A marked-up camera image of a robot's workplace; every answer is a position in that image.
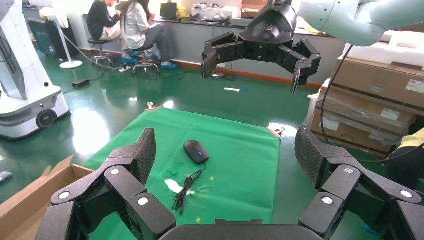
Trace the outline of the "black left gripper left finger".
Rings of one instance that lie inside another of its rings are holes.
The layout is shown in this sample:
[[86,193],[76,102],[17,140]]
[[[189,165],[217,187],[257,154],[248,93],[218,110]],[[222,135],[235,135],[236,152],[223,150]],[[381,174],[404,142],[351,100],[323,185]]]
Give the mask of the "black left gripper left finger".
[[114,149],[98,170],[52,195],[36,239],[87,240],[112,214],[136,239],[160,239],[177,221],[146,187],[155,159],[155,131],[146,128],[136,143]]

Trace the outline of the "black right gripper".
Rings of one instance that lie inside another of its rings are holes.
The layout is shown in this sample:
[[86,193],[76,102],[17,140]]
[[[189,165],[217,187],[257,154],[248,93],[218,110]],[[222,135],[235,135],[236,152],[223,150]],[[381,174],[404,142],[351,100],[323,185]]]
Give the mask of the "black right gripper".
[[290,3],[265,6],[237,36],[225,33],[204,43],[201,75],[210,77],[219,64],[241,59],[277,63],[292,74],[290,92],[318,72],[321,54],[307,39],[293,45],[297,13]]

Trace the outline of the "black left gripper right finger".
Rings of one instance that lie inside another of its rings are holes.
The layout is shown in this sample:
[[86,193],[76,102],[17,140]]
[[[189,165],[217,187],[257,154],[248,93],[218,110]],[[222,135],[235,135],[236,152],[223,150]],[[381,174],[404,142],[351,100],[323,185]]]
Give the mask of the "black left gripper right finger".
[[347,150],[321,142],[306,127],[298,129],[294,151],[318,190],[299,218],[301,226],[328,240],[344,214],[352,212],[384,240],[423,239],[418,193],[366,169]]

